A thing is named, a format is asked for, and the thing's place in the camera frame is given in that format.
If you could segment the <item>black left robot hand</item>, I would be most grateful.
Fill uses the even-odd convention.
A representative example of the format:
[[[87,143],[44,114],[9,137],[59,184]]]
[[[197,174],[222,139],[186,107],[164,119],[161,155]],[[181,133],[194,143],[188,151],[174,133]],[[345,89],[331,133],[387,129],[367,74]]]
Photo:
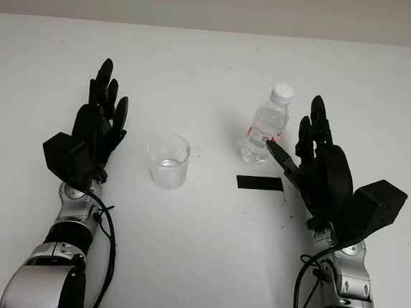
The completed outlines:
[[[107,181],[105,166],[111,153],[127,134],[124,129],[129,99],[118,98],[118,81],[112,77],[114,64],[106,59],[89,83],[88,102],[79,109],[72,135],[86,144],[89,153],[88,178]]]

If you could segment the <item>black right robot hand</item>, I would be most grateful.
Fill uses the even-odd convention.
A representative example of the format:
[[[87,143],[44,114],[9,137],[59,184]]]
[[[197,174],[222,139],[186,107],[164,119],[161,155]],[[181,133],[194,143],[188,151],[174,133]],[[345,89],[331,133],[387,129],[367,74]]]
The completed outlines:
[[[346,155],[334,144],[329,126],[323,98],[318,95],[311,102],[311,115],[304,116],[299,125],[295,153],[300,165],[295,165],[276,142],[266,141],[267,150],[300,192],[311,214],[307,224],[310,230],[325,228],[341,218],[354,194]]]

